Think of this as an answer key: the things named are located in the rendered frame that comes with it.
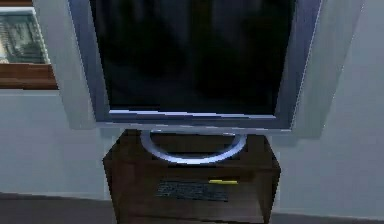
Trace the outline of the dark brown television stand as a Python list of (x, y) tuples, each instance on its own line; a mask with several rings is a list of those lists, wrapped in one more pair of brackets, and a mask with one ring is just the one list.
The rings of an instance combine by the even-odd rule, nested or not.
[[(126, 130), (103, 158), (117, 224), (269, 224), (281, 168), (263, 135), (220, 162), (199, 165), (161, 160), (142, 145), (140, 133)], [(228, 200), (203, 201), (156, 196), (165, 180), (236, 180), (223, 186)]]

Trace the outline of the silver framed television set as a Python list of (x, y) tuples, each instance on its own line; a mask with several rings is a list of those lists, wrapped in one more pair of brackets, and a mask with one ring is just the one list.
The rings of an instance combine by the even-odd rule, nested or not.
[(217, 163), (288, 132), (324, 0), (68, 0), (97, 123)]

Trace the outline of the brown framed wall picture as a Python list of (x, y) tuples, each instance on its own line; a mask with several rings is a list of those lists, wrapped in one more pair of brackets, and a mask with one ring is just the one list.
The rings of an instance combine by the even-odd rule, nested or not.
[(32, 0), (0, 0), (0, 89), (58, 89)]

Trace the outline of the yellow pencil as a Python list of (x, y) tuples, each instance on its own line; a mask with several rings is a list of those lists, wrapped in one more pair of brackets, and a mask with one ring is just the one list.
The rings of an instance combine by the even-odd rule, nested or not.
[(209, 180), (208, 183), (209, 184), (218, 184), (218, 185), (237, 185), (238, 181), (236, 181), (236, 180), (218, 180), (218, 179), (214, 179), (214, 180)]

